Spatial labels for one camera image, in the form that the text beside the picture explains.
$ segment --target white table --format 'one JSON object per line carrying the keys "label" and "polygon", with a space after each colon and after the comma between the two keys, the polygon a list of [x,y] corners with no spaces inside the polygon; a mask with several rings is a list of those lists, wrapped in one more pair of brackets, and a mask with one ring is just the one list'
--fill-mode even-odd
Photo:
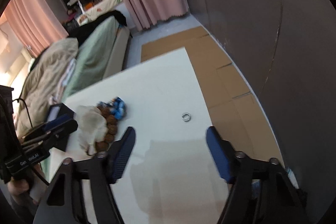
{"label": "white table", "polygon": [[[112,185],[126,224],[217,223],[227,198],[205,141],[211,125],[204,98],[184,48],[125,70],[69,97],[79,105],[96,105],[115,96],[127,104],[119,123],[120,138],[128,126],[136,144],[124,176]],[[181,115],[189,112],[191,121]],[[50,177],[65,157],[87,158],[71,134],[67,153],[51,152]],[[88,183],[85,200],[89,221],[96,223]]]}

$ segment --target gray floor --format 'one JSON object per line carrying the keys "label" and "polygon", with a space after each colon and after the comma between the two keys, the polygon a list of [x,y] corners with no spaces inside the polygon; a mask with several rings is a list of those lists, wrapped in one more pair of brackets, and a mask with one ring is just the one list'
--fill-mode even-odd
{"label": "gray floor", "polygon": [[149,30],[136,33],[130,42],[126,68],[131,68],[140,63],[141,46],[143,44],[198,26],[201,26],[201,24],[193,15],[188,14],[161,22]]}

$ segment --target bed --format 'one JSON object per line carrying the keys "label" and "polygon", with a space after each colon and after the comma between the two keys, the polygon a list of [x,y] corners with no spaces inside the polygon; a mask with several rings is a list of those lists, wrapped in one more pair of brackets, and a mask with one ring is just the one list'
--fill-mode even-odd
{"label": "bed", "polygon": [[[100,23],[90,36],[78,47],[76,38],[65,38],[52,44],[28,75],[21,98],[27,103],[33,126],[45,121],[58,84],[67,72],[70,62],[75,65],[58,103],[68,96],[87,88],[122,70],[129,29],[113,17]],[[18,138],[31,128],[27,111],[22,102],[16,117]]]}

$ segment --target white plastic bag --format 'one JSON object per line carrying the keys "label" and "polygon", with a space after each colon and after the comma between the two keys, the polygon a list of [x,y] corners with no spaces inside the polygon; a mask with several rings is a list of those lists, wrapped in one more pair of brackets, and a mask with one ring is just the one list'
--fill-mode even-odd
{"label": "white plastic bag", "polygon": [[107,133],[105,118],[94,106],[78,106],[75,120],[78,122],[79,144],[89,155],[96,153],[95,142],[102,142]]}

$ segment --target screw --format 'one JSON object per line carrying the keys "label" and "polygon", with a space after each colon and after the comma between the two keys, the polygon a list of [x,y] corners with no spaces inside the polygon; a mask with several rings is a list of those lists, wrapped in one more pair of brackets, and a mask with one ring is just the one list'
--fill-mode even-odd
{"label": "screw", "polygon": [[270,158],[270,159],[269,159],[269,162],[270,162],[271,164],[279,164],[279,160],[278,160],[277,158]]}
{"label": "screw", "polygon": [[246,156],[246,154],[243,151],[236,151],[235,155],[237,158],[241,158],[241,159],[245,158]]}
{"label": "screw", "polygon": [[65,160],[63,160],[63,164],[64,165],[68,165],[72,162],[72,158],[66,158]]}
{"label": "screw", "polygon": [[102,152],[99,152],[97,154],[97,157],[102,159],[102,158],[105,158],[107,156],[107,152],[106,151],[102,151]]}

